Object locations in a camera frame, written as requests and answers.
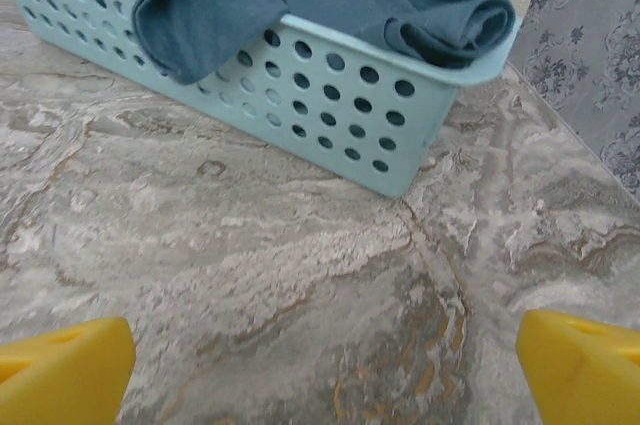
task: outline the light blue plastic basket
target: light blue plastic basket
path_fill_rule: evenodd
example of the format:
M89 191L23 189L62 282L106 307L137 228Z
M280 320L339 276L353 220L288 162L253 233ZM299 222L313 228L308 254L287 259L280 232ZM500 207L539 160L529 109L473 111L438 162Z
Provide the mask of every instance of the light blue plastic basket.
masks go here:
M460 88L500 74L522 22L498 49L450 71L286 16L185 87L136 44L135 0L15 1L42 39L389 197L411 185Z

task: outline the marble floor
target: marble floor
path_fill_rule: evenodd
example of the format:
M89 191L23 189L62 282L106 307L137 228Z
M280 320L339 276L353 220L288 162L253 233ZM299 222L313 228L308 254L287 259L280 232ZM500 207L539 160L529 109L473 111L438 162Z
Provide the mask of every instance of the marble floor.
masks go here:
M119 422L534 424L525 310L640 327L640 208L514 71L388 200L0 0L0 339L125 316Z

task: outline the wall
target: wall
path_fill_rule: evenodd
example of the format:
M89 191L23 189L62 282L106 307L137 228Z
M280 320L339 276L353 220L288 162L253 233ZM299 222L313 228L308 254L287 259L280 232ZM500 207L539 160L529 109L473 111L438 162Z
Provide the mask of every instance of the wall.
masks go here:
M640 0L533 0L511 61L640 199Z

